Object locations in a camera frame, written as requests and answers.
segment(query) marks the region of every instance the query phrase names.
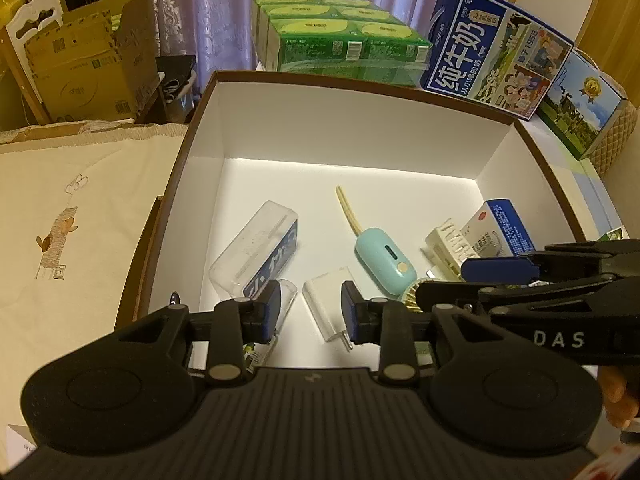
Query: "turquoise handheld device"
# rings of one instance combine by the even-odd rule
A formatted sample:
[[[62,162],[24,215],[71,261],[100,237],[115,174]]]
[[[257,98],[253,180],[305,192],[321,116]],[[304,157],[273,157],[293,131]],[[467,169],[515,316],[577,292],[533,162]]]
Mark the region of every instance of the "turquoise handheld device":
[[[400,296],[417,278],[414,266],[395,242],[382,229],[362,229],[340,186],[335,188],[338,200],[357,236],[356,254],[376,280],[392,296]]]

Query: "yellow cardboard box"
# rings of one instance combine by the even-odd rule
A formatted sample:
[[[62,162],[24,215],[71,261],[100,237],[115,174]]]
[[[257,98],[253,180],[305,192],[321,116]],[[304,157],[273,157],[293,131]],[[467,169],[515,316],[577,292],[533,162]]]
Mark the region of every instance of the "yellow cardboard box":
[[[151,0],[100,0],[66,12],[62,27],[26,43],[54,120],[137,116],[159,84],[150,6]]]

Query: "white charger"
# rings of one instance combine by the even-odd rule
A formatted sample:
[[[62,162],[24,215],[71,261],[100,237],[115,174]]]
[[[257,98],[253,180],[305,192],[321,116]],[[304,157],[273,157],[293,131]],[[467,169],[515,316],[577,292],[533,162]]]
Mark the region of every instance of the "white charger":
[[[348,351],[353,349],[353,343],[347,336],[347,327],[342,317],[340,296],[342,284],[352,282],[353,276],[348,267],[332,270],[305,282],[302,286],[302,296],[311,311],[316,325],[320,329],[325,341],[332,341],[340,337]]]

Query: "blue and white box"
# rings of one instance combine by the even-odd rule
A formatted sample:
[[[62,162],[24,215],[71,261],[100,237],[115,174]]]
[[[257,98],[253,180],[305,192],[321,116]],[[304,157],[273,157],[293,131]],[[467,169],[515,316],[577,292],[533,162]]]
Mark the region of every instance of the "blue and white box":
[[[487,200],[461,229],[481,258],[520,256],[535,251],[533,242],[511,200]]]
[[[425,90],[529,119],[573,43],[504,0],[437,0]]]

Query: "blue label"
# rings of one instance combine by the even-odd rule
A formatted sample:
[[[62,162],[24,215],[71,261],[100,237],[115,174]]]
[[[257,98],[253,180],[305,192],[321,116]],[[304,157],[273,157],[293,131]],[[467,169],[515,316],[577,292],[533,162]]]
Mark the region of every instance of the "blue label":
[[[280,243],[271,251],[271,254],[262,264],[260,270],[258,270],[255,276],[247,283],[247,286],[242,291],[246,298],[255,299],[258,294],[260,294],[263,286],[280,273],[284,264],[287,263],[287,260],[296,250],[297,241],[298,220],[293,222],[287,234],[282,237]]]
[[[514,256],[536,250],[510,200],[488,200],[487,203]]]
[[[493,0],[460,0],[440,59],[431,73],[430,88],[467,95],[506,10]]]

